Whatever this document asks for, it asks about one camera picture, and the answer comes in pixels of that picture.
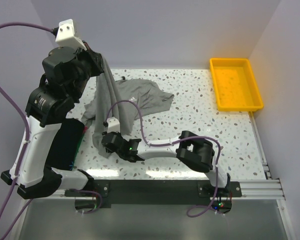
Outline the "grey t shirt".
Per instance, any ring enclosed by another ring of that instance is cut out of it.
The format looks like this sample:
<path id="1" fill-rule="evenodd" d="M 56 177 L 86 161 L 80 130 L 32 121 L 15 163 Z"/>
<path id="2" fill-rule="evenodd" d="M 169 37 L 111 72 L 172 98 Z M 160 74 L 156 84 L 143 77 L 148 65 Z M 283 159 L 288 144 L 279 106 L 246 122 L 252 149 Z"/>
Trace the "grey t shirt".
<path id="1" fill-rule="evenodd" d="M 102 58 L 103 73 L 96 77 L 93 100 L 85 105 L 81 121 L 90 126 L 94 121 L 92 143 L 98 154 L 110 156 L 102 146 L 103 122 L 107 116 L 115 117 L 120 123 L 120 132 L 128 135 L 133 130 L 139 113 L 147 116 L 168 111 L 174 94 L 161 90 L 157 83 L 148 79 L 115 80 L 108 62 Z"/>

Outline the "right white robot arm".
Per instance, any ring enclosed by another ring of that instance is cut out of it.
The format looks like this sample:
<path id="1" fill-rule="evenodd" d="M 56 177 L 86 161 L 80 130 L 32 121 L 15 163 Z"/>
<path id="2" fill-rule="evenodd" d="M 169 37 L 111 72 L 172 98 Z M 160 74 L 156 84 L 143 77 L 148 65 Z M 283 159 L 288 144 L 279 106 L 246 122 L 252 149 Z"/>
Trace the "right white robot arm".
<path id="1" fill-rule="evenodd" d="M 176 158 L 192 171 L 205 174 L 217 196 L 223 197 L 231 190 L 231 177 L 219 166 L 222 147 L 212 137 L 184 130 L 175 138 L 145 143 L 140 138 L 126 140 L 120 133 L 110 132 L 102 137 L 101 144 L 107 153 L 116 153 L 130 163 Z"/>

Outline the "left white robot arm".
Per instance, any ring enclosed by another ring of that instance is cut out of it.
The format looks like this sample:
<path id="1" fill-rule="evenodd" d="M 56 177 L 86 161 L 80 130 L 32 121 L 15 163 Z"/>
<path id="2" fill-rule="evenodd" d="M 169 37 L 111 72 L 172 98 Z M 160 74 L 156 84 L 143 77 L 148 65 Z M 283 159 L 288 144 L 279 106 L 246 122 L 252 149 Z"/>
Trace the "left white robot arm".
<path id="1" fill-rule="evenodd" d="M 103 58 L 90 48 L 68 46 L 51 50 L 42 61 L 44 74 L 28 98 L 25 131 L 17 159 L 1 179 L 25 200 L 45 198 L 57 190 L 89 196 L 93 177 L 84 170 L 60 170 L 46 163 L 57 132 L 85 90 L 91 77 L 104 72 Z"/>

